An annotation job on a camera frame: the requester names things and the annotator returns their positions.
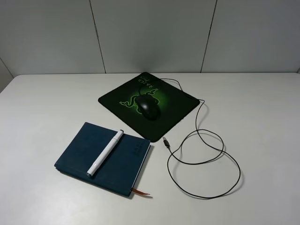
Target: dark blue notebook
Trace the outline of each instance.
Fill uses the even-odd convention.
[[[62,173],[129,196],[149,151],[149,140],[124,134],[93,177],[86,174],[116,133],[85,123],[54,166]]]

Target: notebook cover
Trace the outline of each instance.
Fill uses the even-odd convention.
[[[92,178],[86,175],[116,133],[86,122],[54,166],[62,173],[129,196],[148,153],[149,140],[124,134]]]
[[[161,111],[158,120],[148,120],[138,110],[135,98],[139,95],[141,85],[141,94],[149,94],[157,99]],[[103,95],[98,102],[142,137],[156,142],[199,105],[199,100],[190,97],[180,89],[144,72]]]

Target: gray wall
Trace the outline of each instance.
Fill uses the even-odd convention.
[[[88,0],[0,0],[0,31],[14,76],[104,72]]]
[[[0,59],[0,92],[2,92],[12,80],[13,77]]]
[[[300,0],[218,0],[202,72],[296,72]]]
[[[215,0],[92,0],[108,73],[200,72]]]

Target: white pen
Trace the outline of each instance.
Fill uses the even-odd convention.
[[[123,130],[119,130],[117,134],[112,138],[112,140],[108,143],[108,145],[103,149],[98,158],[94,161],[90,169],[87,171],[86,175],[88,177],[92,177],[96,170],[101,166],[103,161],[109,155],[109,153],[113,150],[114,146],[118,143],[122,135],[124,134]]]

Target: green snake logo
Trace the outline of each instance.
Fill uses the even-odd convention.
[[[153,89],[151,91],[147,91],[145,94],[153,96],[156,91],[158,91],[158,89]],[[137,107],[137,105],[135,103],[135,98],[136,97],[138,97],[138,95],[133,95],[133,96],[131,96],[130,101],[120,102],[120,104],[126,106],[127,108],[136,107],[136,111],[139,114],[142,114],[141,111],[140,111],[140,109]],[[156,103],[159,104],[159,100],[157,98],[155,98],[155,97],[154,97],[154,99],[155,99]]]

